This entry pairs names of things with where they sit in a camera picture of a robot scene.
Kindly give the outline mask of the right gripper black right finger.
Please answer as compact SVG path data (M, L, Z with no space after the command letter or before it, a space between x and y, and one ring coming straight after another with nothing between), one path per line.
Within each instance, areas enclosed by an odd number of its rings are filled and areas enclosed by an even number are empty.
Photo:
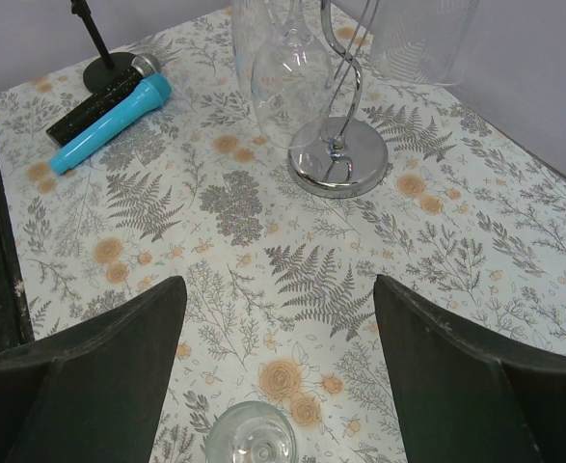
M566 356L380 275L376 320L410 462L566 462Z

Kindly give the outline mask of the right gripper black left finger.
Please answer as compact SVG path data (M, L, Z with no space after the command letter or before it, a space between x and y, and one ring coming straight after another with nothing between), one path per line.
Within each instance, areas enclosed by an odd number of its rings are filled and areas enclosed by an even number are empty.
M1 352L0 462L147 462L186 303L173 276Z

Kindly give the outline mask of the chrome wine glass rack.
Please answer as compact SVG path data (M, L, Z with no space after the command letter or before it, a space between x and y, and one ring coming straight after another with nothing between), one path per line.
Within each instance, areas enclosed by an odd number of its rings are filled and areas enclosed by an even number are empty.
M363 69L357 58L358 44L340 43L336 37L332 3L320 5L322 32L327 44L339 56L335 81L341 86L353 75L354 93L343 117L327 115L318 137L303 148L287 152L287 170L291 178L312 195L330 199L359 197L378 185L388 169L389 153L378 131L356 118L363 93Z

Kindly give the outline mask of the clear wine glass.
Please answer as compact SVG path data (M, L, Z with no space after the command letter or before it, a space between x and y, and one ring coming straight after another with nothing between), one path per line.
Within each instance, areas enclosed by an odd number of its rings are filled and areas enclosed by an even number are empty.
M334 70L329 52L305 21L304 3L289 3L286 20L259 48L252 103L262 135L281 149L316 140L330 104Z

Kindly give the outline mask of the ribbed short glass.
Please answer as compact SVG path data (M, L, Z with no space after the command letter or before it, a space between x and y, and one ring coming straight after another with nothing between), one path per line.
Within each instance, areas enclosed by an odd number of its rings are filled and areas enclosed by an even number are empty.
M370 64L398 81L458 84L478 5L462 0L381 1L370 24Z

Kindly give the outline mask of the ribbed stemmed wine glass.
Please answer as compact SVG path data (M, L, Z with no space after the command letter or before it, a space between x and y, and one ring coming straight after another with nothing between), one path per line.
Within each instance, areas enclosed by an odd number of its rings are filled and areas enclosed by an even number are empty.
M275 1L232 1L231 35L238 91L253 109L279 87L271 46L258 53L279 24Z

